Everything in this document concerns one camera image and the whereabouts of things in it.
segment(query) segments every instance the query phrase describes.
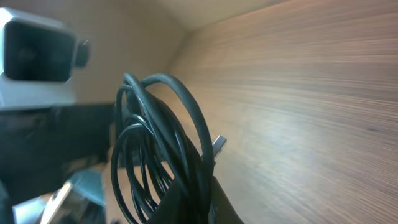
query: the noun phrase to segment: cable bundle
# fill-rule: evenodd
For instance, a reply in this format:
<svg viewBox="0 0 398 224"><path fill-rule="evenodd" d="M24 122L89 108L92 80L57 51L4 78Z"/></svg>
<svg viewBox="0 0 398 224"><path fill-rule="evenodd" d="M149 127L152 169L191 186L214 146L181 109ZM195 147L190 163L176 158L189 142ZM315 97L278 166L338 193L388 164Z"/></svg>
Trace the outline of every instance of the cable bundle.
<svg viewBox="0 0 398 224"><path fill-rule="evenodd" d="M146 91L146 87L155 83L168 85L186 107L200 139L203 160L172 110ZM129 114L123 117L122 96L125 93ZM180 80L158 73L140 82L134 75L125 74L116 98L116 139L111 159L112 185L129 223L138 222L128 210L119 188L117 169L120 154L125 159L134 207L142 223L208 223L210 181L214 170L211 138L197 102ZM132 140L134 145L130 146L127 140ZM131 155L135 149L139 150L140 164L132 162ZM174 180L160 163L161 156L173 172ZM134 175L134 166L141 167L143 185ZM161 199L159 204L150 194L148 178L151 178Z"/></svg>

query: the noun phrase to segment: beige wall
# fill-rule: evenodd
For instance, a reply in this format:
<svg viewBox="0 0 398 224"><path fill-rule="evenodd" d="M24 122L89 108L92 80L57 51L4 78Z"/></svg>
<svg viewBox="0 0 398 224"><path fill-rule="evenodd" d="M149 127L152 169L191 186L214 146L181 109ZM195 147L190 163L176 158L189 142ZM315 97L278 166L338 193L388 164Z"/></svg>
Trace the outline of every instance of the beige wall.
<svg viewBox="0 0 398 224"><path fill-rule="evenodd" d="M287 0L155 0L174 19L193 30Z"/></svg>
<svg viewBox="0 0 398 224"><path fill-rule="evenodd" d="M87 67L72 78L79 102L113 101L124 72L142 78L164 71L185 30L143 0L3 0L69 24L91 40Z"/></svg>

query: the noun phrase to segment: black cable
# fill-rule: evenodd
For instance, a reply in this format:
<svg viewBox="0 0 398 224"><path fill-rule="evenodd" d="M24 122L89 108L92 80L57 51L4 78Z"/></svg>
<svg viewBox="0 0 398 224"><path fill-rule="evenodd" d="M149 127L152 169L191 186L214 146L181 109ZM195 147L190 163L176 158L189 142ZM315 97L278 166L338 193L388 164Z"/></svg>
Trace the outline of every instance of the black cable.
<svg viewBox="0 0 398 224"><path fill-rule="evenodd" d="M172 110L154 97L146 87L155 83L168 85L181 99L198 132L203 160ZM127 94L130 115L123 120L122 96ZM124 75L124 83L116 98L116 145L111 159L111 177L116 200L129 223L138 223L121 194L118 183L120 154L126 162L133 204L142 223L208 223L214 158L211 138L200 108L187 90L175 77L158 73L139 81L131 74ZM134 140L129 147L127 140ZM138 149L140 164L133 164L132 150ZM167 161L173 175L171 179L160 155ZM134 166L141 167L143 185L139 183ZM152 185L161 199L154 202L147 182L147 166Z"/></svg>

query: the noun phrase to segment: wire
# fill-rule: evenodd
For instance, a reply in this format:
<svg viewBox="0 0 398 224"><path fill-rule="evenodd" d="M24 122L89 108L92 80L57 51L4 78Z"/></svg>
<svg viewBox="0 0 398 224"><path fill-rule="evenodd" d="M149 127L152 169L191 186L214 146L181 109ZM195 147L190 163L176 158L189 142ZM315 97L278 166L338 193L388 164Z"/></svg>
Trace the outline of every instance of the wire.
<svg viewBox="0 0 398 224"><path fill-rule="evenodd" d="M186 107L199 136L203 160L172 110L145 89L155 83L168 85ZM130 112L127 118L122 116L125 93ZM142 223L208 223L214 170L211 138L197 102L180 80L158 73L140 82L134 75L125 74L116 97L116 139L111 159L112 185L119 207L129 223L138 222L128 210L120 191L120 155L125 159L134 208ZM133 140L134 145L130 146L127 140ZM133 164L132 151L135 149L139 150L140 164ZM174 180L160 163L160 156L167 161ZM134 166L141 167L142 185L135 176ZM160 198L159 204L150 194L148 175Z"/></svg>

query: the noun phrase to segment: floor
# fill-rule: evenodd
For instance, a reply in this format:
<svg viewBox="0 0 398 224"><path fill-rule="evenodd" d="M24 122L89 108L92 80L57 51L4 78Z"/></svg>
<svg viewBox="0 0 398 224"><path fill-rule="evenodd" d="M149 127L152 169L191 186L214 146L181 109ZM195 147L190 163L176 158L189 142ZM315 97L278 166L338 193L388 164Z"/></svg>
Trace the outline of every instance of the floor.
<svg viewBox="0 0 398 224"><path fill-rule="evenodd" d="M397 1L291 0L187 41L170 71L228 139L215 176L245 223L398 220L397 25Z"/></svg>

